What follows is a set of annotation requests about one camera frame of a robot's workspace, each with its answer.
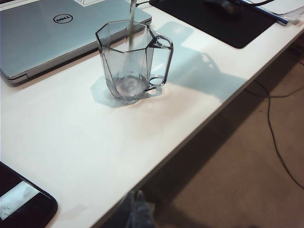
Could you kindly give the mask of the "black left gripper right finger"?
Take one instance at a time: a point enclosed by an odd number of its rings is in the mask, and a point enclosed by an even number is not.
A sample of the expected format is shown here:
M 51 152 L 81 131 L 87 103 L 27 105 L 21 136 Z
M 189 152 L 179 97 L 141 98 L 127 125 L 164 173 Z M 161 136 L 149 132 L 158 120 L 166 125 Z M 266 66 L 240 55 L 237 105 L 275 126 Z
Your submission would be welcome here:
M 135 204 L 131 218 L 132 228 L 155 228 L 153 214 L 149 204 L 145 200 L 144 193 L 140 190 L 137 192 Z

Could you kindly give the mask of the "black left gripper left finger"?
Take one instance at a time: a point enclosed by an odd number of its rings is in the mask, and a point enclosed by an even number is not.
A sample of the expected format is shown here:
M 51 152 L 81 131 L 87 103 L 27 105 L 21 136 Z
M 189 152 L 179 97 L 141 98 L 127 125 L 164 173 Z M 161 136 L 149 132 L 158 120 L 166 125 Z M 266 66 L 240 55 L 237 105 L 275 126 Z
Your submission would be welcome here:
M 120 201 L 119 207 L 117 208 L 114 228 L 129 228 L 131 213 L 134 206 L 134 191 L 127 193 L 124 198 Z

